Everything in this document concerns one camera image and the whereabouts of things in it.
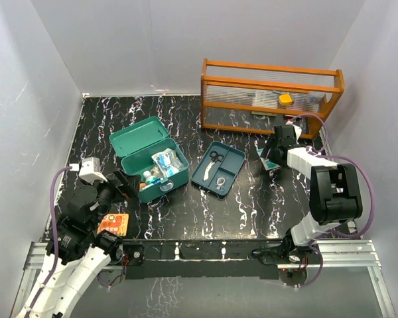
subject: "scissors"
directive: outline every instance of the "scissors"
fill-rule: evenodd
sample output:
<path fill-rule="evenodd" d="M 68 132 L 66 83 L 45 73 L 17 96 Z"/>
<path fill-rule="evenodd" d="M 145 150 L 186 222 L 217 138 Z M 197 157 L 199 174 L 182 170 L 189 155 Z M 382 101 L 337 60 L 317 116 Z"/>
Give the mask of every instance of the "scissors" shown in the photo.
<path fill-rule="evenodd" d="M 211 162 L 208 164 L 208 166 L 205 169 L 205 174 L 204 174 L 204 181 L 206 181 L 210 177 L 210 170 L 214 164 L 216 164 L 218 161 L 223 161 L 224 155 L 219 154 L 215 150 L 210 152 L 210 157 L 211 157 Z"/>

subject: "small white container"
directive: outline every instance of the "small white container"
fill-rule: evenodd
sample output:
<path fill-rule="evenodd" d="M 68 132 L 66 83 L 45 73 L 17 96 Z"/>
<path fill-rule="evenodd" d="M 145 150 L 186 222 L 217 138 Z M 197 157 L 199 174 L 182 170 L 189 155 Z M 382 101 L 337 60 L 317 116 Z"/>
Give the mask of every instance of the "small white container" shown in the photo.
<path fill-rule="evenodd" d="M 310 105 L 319 105 L 325 95 L 323 91 L 309 91 L 305 101 Z"/>
<path fill-rule="evenodd" d="M 143 177 L 145 177 L 145 183 L 147 185 L 152 184 L 155 180 L 158 179 L 157 177 L 152 176 L 152 174 L 147 170 L 143 172 Z"/>

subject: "toolbox handle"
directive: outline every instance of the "toolbox handle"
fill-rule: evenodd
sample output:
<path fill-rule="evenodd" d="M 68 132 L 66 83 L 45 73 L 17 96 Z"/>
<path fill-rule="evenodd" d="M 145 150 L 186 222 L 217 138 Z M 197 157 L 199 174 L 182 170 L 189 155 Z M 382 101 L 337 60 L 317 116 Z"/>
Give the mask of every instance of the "toolbox handle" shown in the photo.
<path fill-rule="evenodd" d="M 174 187 L 174 182 L 171 180 L 168 180 L 167 178 L 163 179 L 161 181 L 161 184 L 159 185 L 159 189 L 163 192 L 168 192 Z"/>

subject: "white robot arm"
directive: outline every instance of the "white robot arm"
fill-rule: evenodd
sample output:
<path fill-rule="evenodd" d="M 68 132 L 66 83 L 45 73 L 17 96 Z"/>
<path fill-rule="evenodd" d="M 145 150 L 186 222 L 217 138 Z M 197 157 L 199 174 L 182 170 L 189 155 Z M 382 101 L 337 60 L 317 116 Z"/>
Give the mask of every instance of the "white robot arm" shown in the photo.
<path fill-rule="evenodd" d="M 301 128 L 288 122 L 276 126 L 262 157 L 304 174 L 310 180 L 310 211 L 289 229 L 274 256 L 287 257 L 297 248 L 307 248 L 330 229 L 361 216 L 362 201 L 356 169 L 319 158 L 309 147 L 298 144 Z"/>
<path fill-rule="evenodd" d="M 122 257 L 122 239 L 107 231 L 96 235 L 96 231 L 112 203 L 137 196 L 141 177 L 120 170 L 114 175 L 116 180 L 106 179 L 97 158 L 82 160 L 79 177 L 84 186 L 76 189 L 68 212 L 59 217 L 57 235 L 46 247 L 40 275 L 17 318 L 69 317 L 100 271 Z M 54 250 L 56 239 L 58 253 Z M 56 254 L 58 262 L 53 270 Z"/>

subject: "teal toolbox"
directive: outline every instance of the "teal toolbox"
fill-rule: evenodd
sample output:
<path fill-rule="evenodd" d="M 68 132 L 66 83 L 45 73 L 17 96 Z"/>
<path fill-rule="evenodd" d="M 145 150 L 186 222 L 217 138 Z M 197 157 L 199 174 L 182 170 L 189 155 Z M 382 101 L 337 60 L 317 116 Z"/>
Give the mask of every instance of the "teal toolbox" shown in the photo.
<path fill-rule="evenodd" d="M 155 166 L 152 155 L 167 148 L 175 150 L 178 158 L 186 166 L 179 173 L 140 191 L 139 199 L 143 203 L 150 202 L 188 182 L 188 161 L 174 139 L 168 136 L 167 129 L 158 117 L 149 117 L 111 134 L 109 138 L 117 156 L 122 158 L 121 165 L 125 173 L 139 174 L 142 182 L 145 181 L 143 172 Z"/>

